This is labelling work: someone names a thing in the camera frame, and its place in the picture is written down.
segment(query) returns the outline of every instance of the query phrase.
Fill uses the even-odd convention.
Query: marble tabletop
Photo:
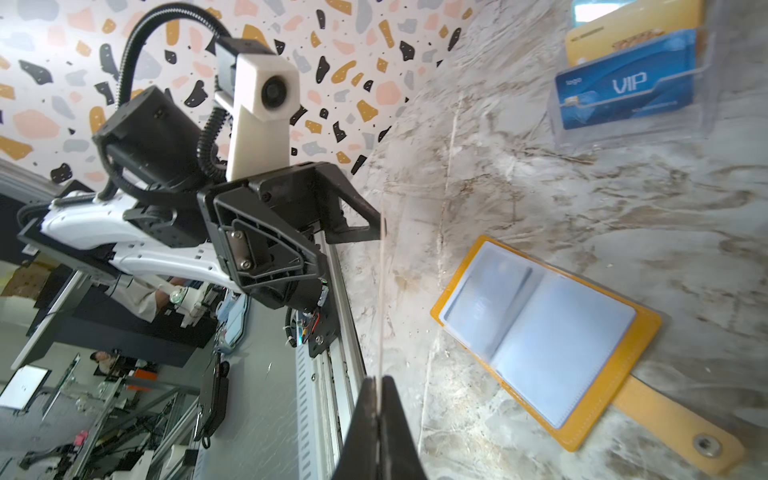
[[[714,132],[555,153],[565,0],[489,2],[353,178],[386,215],[382,362],[428,477],[703,478],[614,407],[567,453],[429,316],[487,234],[661,313],[634,375],[737,435],[768,472],[768,2],[731,2]],[[379,243],[339,248],[369,373]]]

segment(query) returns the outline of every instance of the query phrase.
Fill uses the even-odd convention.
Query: terrazzo patterned wall
[[[91,135],[115,110],[131,29],[164,2],[0,2],[0,158],[61,183],[101,188]],[[460,41],[475,0],[197,0],[235,37],[256,39],[300,71],[292,163],[332,161],[353,173]],[[169,22],[144,47],[134,93],[156,84],[202,126],[216,59],[201,25]],[[229,131],[219,137],[229,150]]]

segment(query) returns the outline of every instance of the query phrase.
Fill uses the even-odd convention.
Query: leather strap
[[[614,405],[709,475],[724,473],[746,454],[739,439],[633,376],[627,377]]]

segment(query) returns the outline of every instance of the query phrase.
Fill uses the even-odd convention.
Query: transparent acrylic box
[[[694,79],[694,99],[679,110],[566,130],[557,87],[553,85],[548,113],[555,148],[563,154],[579,154],[605,148],[706,137],[712,131],[717,116],[720,65],[727,49],[726,25],[725,2],[709,0],[704,25],[698,29],[697,67],[684,74]],[[561,67],[558,74],[571,68],[564,47],[558,65]]]

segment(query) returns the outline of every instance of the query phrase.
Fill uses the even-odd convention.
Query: blue vip card
[[[694,99],[696,30],[679,30],[555,77],[563,128],[678,110]]]

